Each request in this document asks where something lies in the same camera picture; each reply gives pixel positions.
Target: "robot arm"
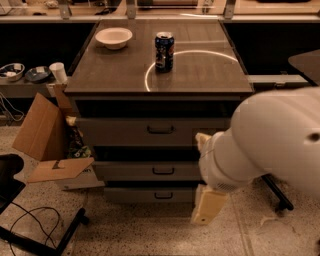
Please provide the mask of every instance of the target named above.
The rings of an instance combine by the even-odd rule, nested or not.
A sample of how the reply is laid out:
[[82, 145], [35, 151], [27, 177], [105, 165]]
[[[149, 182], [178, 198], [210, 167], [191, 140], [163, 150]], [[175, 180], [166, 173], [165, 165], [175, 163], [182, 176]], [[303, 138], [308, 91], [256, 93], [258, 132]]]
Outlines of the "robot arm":
[[[236, 109], [230, 129], [196, 139], [211, 204], [216, 193], [227, 194], [265, 174], [320, 199], [320, 88], [256, 94]], [[198, 196], [193, 216], [203, 216], [208, 195]]]

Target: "gray tabletop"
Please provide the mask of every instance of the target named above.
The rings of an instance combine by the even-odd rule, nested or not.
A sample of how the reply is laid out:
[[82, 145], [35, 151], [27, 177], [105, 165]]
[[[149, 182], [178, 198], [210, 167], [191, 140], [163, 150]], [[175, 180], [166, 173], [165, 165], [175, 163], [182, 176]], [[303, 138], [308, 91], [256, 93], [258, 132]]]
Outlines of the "gray tabletop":
[[[109, 27], [128, 28], [133, 38], [125, 48], [109, 50], [93, 37], [67, 93], [252, 92], [217, 20], [103, 20], [96, 33]], [[154, 69], [160, 31], [175, 38], [173, 69], [165, 74]]]

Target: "drawer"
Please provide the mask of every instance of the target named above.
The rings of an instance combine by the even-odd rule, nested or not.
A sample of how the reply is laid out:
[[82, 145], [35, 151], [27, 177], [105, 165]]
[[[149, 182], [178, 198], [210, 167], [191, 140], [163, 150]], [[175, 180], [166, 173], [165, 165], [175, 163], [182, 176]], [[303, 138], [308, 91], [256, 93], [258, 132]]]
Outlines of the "drawer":
[[198, 162], [128, 163], [94, 162], [99, 180], [104, 181], [200, 181]]
[[225, 118], [231, 117], [241, 103], [234, 96], [219, 94], [197, 96], [103, 96], [73, 97], [73, 103], [84, 118]]
[[230, 120], [221, 119], [77, 119], [89, 146], [195, 145], [195, 134], [226, 130]]
[[96, 161], [128, 163], [198, 162], [196, 146], [94, 146]]
[[179, 188], [104, 188], [107, 201], [114, 203], [187, 203], [194, 201], [194, 189]]

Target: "can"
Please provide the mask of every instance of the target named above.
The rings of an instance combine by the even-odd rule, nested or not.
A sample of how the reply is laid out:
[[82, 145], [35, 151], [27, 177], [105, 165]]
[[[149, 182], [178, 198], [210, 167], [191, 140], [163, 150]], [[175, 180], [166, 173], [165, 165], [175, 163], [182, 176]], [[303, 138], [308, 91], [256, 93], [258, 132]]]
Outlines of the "can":
[[171, 32], [159, 32], [155, 39], [156, 61], [158, 72], [169, 72], [173, 67], [174, 37]]

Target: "open cardboard box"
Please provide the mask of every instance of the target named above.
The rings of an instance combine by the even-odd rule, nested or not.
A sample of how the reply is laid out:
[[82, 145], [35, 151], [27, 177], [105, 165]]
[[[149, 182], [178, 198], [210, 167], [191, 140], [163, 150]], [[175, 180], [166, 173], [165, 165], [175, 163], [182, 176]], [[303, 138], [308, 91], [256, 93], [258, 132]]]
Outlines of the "open cardboard box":
[[12, 145], [40, 161], [27, 182], [55, 181], [61, 189], [104, 186], [91, 167], [92, 157], [64, 159], [67, 145], [65, 120], [60, 108], [38, 93]]

